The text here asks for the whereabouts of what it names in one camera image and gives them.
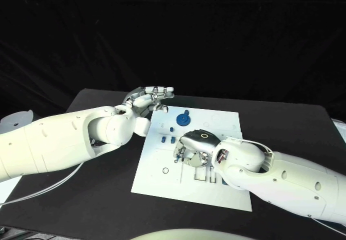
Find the table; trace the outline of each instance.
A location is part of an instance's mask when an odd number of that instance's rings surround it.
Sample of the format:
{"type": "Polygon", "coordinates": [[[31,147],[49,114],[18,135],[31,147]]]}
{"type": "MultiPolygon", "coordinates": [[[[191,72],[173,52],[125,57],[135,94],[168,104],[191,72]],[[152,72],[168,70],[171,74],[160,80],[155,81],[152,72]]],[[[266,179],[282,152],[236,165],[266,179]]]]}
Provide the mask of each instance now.
{"type": "MultiPolygon", "coordinates": [[[[125,94],[85,89],[67,112],[115,106],[125,94]]],[[[321,106],[191,96],[176,96],[164,103],[237,112],[243,139],[346,175],[346,145],[321,106]]],[[[131,193],[144,140],[134,134],[119,149],[83,164],[60,187],[5,205],[0,209],[0,226],[85,240],[125,240],[176,228],[216,230],[258,240],[343,239],[311,219],[291,214],[253,194],[252,212],[246,212],[131,193]]],[[[10,200],[49,187],[73,169],[24,176],[10,200]]]]}

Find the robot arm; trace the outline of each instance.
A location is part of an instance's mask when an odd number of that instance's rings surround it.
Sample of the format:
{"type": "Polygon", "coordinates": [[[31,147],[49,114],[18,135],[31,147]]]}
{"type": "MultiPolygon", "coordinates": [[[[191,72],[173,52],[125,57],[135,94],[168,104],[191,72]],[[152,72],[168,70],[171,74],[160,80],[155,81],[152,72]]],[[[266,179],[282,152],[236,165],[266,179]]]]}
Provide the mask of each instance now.
{"type": "Polygon", "coordinates": [[[272,152],[265,146],[266,152],[262,152],[250,141],[227,137],[216,143],[214,138],[203,130],[188,132],[177,142],[174,157],[178,156],[187,165],[201,167],[204,160],[197,164],[193,157],[206,155],[230,187],[250,191],[263,201],[299,216],[346,224],[344,175],[297,156],[272,152]],[[186,150],[196,151],[187,159],[183,157],[186,150]]]}
{"type": "Polygon", "coordinates": [[[150,110],[168,111],[160,100],[174,97],[173,90],[138,87],[122,105],[49,116],[1,134],[0,182],[66,169],[119,148],[132,133],[147,136],[150,121],[142,117],[150,110]]]}

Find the robotic hand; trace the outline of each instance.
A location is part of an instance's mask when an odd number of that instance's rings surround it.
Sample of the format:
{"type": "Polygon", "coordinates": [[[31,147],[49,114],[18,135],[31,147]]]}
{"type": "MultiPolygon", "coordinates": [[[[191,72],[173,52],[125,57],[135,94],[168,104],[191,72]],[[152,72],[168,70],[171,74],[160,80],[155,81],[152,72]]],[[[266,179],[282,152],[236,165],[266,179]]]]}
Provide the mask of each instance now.
{"type": "Polygon", "coordinates": [[[66,169],[119,148],[132,133],[147,136],[150,110],[168,111],[161,100],[173,87],[138,87],[115,107],[49,116],[0,135],[0,182],[66,169]]]}
{"type": "Polygon", "coordinates": [[[230,187],[250,191],[291,213],[346,224],[346,176],[317,163],[272,152],[258,142],[232,137],[220,141],[204,130],[181,136],[173,156],[194,168],[210,162],[230,187]],[[186,150],[194,152],[191,158],[184,157],[186,150]]]}

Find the white board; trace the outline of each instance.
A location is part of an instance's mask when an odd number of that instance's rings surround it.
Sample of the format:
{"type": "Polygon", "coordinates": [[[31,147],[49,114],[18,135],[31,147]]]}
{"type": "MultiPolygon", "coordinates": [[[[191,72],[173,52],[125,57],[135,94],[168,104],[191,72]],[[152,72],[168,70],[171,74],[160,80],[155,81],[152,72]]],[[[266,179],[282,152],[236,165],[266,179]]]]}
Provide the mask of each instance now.
{"type": "Polygon", "coordinates": [[[176,106],[168,107],[167,113],[152,112],[131,192],[252,211],[249,192],[223,185],[222,177],[214,174],[210,165],[193,168],[181,162],[174,163],[176,143],[184,133],[199,129],[213,133],[220,140],[226,136],[242,139],[239,114],[176,106]],[[190,124],[178,126],[176,118],[184,110],[188,110],[190,124]]]}

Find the blue knob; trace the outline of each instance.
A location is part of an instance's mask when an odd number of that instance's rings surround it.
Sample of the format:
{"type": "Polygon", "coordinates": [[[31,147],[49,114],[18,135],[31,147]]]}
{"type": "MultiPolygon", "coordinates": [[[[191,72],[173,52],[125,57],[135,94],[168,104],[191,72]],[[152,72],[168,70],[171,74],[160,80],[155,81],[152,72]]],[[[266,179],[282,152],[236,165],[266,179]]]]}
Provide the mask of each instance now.
{"type": "Polygon", "coordinates": [[[180,126],[187,126],[191,122],[191,119],[188,117],[188,110],[184,110],[183,114],[178,114],[176,117],[176,123],[180,126]]]}

